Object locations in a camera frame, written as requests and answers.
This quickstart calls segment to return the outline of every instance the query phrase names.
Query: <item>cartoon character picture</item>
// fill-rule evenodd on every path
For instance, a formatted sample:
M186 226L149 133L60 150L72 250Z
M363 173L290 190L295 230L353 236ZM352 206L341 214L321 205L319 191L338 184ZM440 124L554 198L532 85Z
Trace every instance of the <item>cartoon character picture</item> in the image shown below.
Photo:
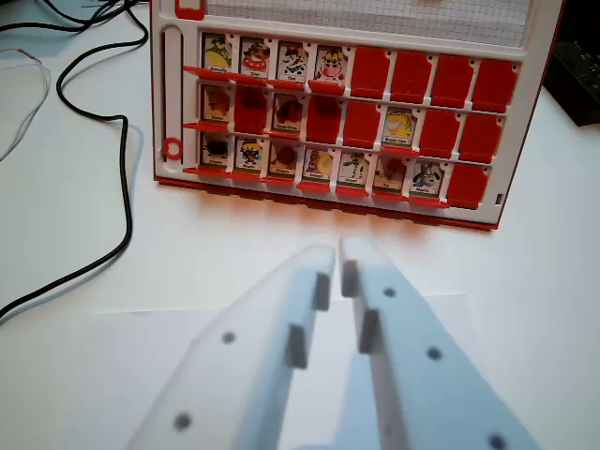
M263 147L256 139L240 139L237 141L235 169L259 173L261 171L261 152Z
M319 46L315 80L344 84L347 63L348 59L342 52L341 47Z
M270 53L264 40L242 37L240 72L256 78L266 78Z
M304 83L307 78L308 53L299 42L279 42L277 78Z
M273 108L273 128L282 131L300 132L302 121L302 103L296 96L275 95L275 106Z
M202 87L202 120L229 122L229 96L222 86Z
M389 108L385 117L382 142L411 146L415 128L416 117L413 116L411 110Z
M307 150L302 178L311 181L329 181L334 159L326 150Z
M229 139L227 135L202 133L202 165L212 167L227 167Z
M271 157L269 159L269 174L294 178L296 174L297 153L292 146L281 143L271 143Z
M406 166L401 159L387 155L380 156L377 159L373 188L401 192L405 174Z
M438 162L416 162L412 178L411 194L426 197L440 195L443 171Z
M204 67L215 72L229 72L232 69L232 44L225 35L204 34Z
M368 161L362 152L342 153L337 182L341 185L362 187L367 182Z

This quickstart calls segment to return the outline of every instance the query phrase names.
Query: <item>white table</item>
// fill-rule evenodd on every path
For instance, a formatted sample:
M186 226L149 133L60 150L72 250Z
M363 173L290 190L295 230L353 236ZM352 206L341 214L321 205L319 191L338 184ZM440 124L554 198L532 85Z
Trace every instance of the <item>white table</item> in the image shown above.
M147 9L136 12L145 17ZM56 80L84 50L138 35L123 15L73 38L44 64ZM420 225L159 186L149 64L146 45L67 88L78 105L125 113L143 134L133 240L98 277L0 326L0 447L60 448L86 313L228 305L300 248L357 233L422 293L468 293L488 377L543 448L597 448L600 127L577 128L542 90L500 229ZM0 103L10 105L0 116L2 143L40 94L34 69L19 70L18 77L0 71ZM0 164L2 305L122 238L119 131L71 112L52 90ZM129 167L139 144L130 132Z

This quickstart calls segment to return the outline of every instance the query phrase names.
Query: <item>guess who game board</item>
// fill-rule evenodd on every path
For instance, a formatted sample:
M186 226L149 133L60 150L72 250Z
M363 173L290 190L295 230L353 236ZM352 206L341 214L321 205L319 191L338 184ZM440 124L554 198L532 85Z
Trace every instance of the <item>guess who game board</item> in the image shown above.
M159 183L497 228L562 0L280 3L151 2Z

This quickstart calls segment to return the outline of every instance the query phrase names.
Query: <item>grid paper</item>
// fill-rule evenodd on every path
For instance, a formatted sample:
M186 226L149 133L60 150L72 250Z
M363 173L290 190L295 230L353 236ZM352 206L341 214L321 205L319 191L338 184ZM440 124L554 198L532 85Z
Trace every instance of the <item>grid paper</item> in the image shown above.
M207 0L207 13L520 47L530 0Z

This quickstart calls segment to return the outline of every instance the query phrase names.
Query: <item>red ring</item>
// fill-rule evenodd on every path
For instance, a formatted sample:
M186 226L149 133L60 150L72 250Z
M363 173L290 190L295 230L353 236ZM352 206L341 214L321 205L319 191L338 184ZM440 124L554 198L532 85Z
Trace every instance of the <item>red ring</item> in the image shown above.
M170 143L176 143L177 146L179 147L179 152L177 153L177 155L174 155L173 153L171 153L169 151L169 144ZM177 138L167 138L165 139L165 142L162 143L162 154L167 157L168 159L181 159L181 156L184 153L184 148L183 148L183 144L181 144L181 141L179 141Z

